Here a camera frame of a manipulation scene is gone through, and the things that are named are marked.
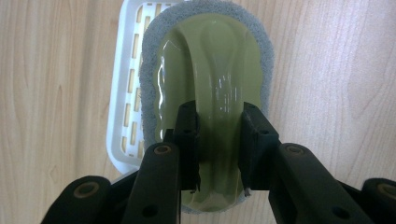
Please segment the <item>gray sponge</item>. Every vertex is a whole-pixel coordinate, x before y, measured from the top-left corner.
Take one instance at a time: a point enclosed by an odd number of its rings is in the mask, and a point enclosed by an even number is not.
[[[152,84],[153,71],[157,64],[157,51],[164,36],[179,22],[188,17],[202,13],[218,13],[232,17],[243,24],[253,33],[260,47],[261,66],[264,73],[261,100],[262,113],[268,114],[268,98],[271,89],[272,71],[274,66],[274,51],[272,44],[261,23],[242,7],[218,0],[193,0],[169,7],[161,13],[148,27],[143,38],[142,57],[140,68],[140,86],[142,99],[143,134],[146,147],[156,143],[154,131],[157,120],[154,115],[153,103],[155,88]]]

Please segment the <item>wood grain surface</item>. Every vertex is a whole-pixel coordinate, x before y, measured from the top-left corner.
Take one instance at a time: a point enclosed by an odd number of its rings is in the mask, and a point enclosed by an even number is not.
[[[396,179],[396,2],[235,1],[276,53],[270,117],[339,180]],[[121,0],[0,0],[0,223],[38,223],[70,182],[120,174],[106,124]],[[273,223],[266,192],[182,223]]]

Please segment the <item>scrub sponge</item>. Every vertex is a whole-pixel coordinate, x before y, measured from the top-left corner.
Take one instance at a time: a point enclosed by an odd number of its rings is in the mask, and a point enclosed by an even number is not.
[[[148,27],[145,32],[142,46],[143,63],[140,68],[140,85],[142,99],[142,120],[145,145],[148,147],[156,143],[156,130],[158,129],[156,111],[154,109],[157,96],[157,80],[154,80],[154,73],[158,72],[158,52],[162,46],[165,36],[179,23],[199,14],[215,13],[233,18],[241,22],[254,36],[257,46],[260,49],[260,68],[263,73],[260,92],[261,110],[264,115],[268,113],[268,98],[271,89],[272,70],[274,64],[274,52],[271,42],[265,33],[261,23],[242,7],[223,1],[195,0],[180,3],[174,7],[166,9]],[[216,207],[203,210],[187,209],[189,212],[202,211],[222,211],[228,207]]]

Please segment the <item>white plastic tray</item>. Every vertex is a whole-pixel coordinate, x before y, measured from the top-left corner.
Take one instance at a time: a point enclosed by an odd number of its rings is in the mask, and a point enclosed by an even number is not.
[[[144,156],[138,77],[143,33],[159,13],[179,2],[125,0],[121,7],[106,148],[122,174],[137,171]]]

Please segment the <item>screw hole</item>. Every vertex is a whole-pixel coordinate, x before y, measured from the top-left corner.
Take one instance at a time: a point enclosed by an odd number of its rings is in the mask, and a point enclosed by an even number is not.
[[[143,208],[142,215],[143,217],[155,217],[158,214],[158,206],[155,204],[146,206]]]
[[[74,190],[74,196],[79,199],[91,197],[99,190],[99,184],[93,181],[85,182]]]
[[[169,146],[158,146],[154,148],[154,152],[157,155],[162,155],[170,152],[172,149]]]
[[[339,207],[339,206],[333,207],[332,213],[335,214],[337,217],[340,217],[341,219],[349,219],[348,211],[345,210],[344,208]]]
[[[286,150],[290,153],[290,155],[298,156],[303,155],[304,151],[302,148],[297,146],[287,146]]]
[[[379,192],[381,192],[382,194],[384,194],[385,196],[396,200],[396,187],[389,185],[387,183],[381,183],[377,186]]]

